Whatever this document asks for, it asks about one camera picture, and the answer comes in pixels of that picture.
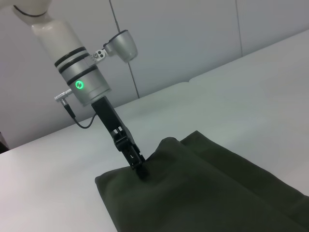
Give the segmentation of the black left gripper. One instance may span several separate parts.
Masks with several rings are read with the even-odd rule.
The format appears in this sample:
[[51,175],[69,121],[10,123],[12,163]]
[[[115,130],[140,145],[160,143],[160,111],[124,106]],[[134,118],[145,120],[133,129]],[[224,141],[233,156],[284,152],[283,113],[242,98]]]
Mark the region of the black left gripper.
[[124,123],[107,97],[98,99],[91,106],[111,135],[118,151],[124,155],[137,176],[141,180],[145,180],[149,175],[148,170],[143,166],[145,158],[140,154],[140,150],[134,140],[128,135]]

